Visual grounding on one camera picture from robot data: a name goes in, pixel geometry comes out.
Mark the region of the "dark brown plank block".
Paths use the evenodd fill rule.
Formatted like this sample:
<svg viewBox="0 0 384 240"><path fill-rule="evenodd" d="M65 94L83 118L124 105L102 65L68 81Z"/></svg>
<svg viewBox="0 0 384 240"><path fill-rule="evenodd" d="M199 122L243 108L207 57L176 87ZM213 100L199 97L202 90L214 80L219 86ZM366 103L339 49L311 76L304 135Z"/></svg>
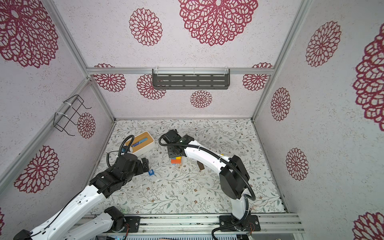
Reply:
<svg viewBox="0 0 384 240"><path fill-rule="evenodd" d="M197 161L197 164L198 164L200 171L205 169L205 166L201 162Z"/></svg>

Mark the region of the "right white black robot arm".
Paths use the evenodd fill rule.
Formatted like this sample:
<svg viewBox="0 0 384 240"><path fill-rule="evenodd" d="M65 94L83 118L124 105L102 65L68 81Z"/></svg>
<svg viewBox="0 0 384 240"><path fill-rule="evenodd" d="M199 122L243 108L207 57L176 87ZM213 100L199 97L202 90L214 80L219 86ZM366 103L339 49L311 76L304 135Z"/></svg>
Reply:
<svg viewBox="0 0 384 240"><path fill-rule="evenodd" d="M241 220L250 211L249 201L254 201L256 195L240 157L220 155L189 135L180 136L177 130L161 135L159 145L167 147L170 158L187 157L212 170L219 177L222 192L231 200L232 216L235 219Z"/></svg>

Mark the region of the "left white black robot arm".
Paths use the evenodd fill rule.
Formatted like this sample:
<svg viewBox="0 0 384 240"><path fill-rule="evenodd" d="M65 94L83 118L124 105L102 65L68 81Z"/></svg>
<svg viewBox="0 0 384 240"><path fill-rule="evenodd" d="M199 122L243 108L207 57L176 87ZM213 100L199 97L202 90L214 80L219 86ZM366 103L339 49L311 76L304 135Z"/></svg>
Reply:
<svg viewBox="0 0 384 240"><path fill-rule="evenodd" d="M21 230L15 240L90 240L101 233L124 232L128 228L125 215L116 207L109 207L87 224L75 224L93 207L120 190L133 177L149 171L149 161L131 153L117 158L105 171L97 174L81 192L74 196L58 213L35 227Z"/></svg>

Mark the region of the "red wooden block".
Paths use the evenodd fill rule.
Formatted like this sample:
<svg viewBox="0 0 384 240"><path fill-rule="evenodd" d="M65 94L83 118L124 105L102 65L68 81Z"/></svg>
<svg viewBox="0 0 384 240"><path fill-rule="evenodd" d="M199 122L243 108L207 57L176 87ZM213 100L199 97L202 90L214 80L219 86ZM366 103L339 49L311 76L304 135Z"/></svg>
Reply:
<svg viewBox="0 0 384 240"><path fill-rule="evenodd" d="M182 160L181 159L171 159L171 164L181 164Z"/></svg>

